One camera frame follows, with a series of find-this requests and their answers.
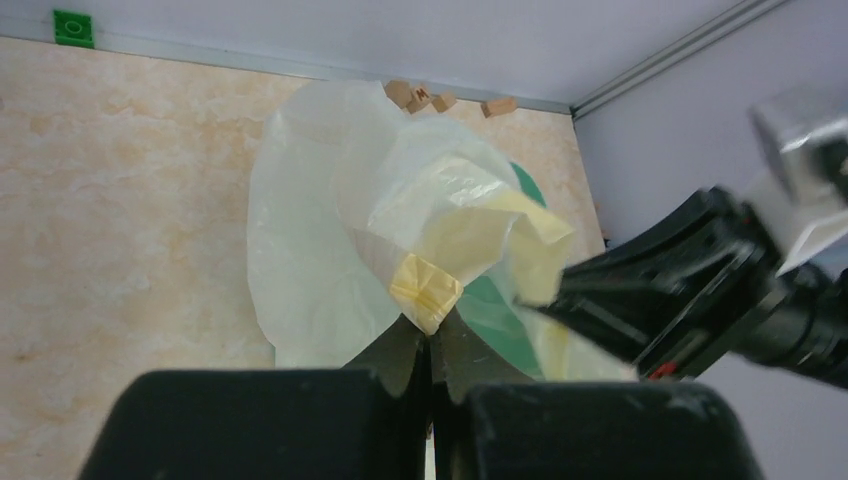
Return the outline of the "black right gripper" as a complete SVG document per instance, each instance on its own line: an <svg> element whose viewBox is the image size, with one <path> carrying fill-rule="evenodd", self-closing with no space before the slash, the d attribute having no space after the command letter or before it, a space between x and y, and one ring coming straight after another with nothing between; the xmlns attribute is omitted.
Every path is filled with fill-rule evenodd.
<svg viewBox="0 0 848 480"><path fill-rule="evenodd" d="M772 288L776 255L753 209L700 189L659 223L565 268L536 312L575 331L644 379L696 376L739 339Z"/></svg>

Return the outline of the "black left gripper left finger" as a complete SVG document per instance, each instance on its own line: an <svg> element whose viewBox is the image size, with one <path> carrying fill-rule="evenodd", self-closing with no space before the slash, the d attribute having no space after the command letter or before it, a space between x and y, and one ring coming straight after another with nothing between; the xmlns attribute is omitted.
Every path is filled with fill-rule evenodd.
<svg viewBox="0 0 848 480"><path fill-rule="evenodd" d="M420 479L429 351L397 319L339 369L157 370L118 397L83 479Z"/></svg>

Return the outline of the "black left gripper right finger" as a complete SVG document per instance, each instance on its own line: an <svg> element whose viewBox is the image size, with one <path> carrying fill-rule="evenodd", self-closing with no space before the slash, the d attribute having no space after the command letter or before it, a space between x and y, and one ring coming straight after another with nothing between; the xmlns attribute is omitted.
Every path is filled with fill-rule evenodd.
<svg viewBox="0 0 848 480"><path fill-rule="evenodd" d="M736 415L692 382L539 382L456 312L430 340L440 479L759 479Z"/></svg>

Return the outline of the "green plastic trash bin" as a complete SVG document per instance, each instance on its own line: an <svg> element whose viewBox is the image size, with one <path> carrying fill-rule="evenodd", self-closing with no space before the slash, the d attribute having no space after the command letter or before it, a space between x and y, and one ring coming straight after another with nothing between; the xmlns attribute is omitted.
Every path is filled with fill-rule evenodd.
<svg viewBox="0 0 848 480"><path fill-rule="evenodd" d="M459 312L510 364L541 379L541 328L519 303L551 299L557 283L546 266L548 253L569 233L503 176L465 162L456 183L454 209L442 218L442 253L464 286Z"/></svg>

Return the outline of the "translucent yellow trash bag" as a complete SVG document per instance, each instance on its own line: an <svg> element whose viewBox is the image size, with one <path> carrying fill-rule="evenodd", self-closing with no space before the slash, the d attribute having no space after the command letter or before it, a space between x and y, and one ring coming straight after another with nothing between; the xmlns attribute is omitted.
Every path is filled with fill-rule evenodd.
<svg viewBox="0 0 848 480"><path fill-rule="evenodd" d="M375 82L311 82L268 118L250 180L247 278L277 367L340 367L399 318L425 335L451 311L463 319L442 218L465 162L529 196L491 143L453 119L408 115ZM541 328L538 380L633 379L631 367L531 310L580 258L576 229L533 200L569 233L548 253L551 299L519 303Z"/></svg>

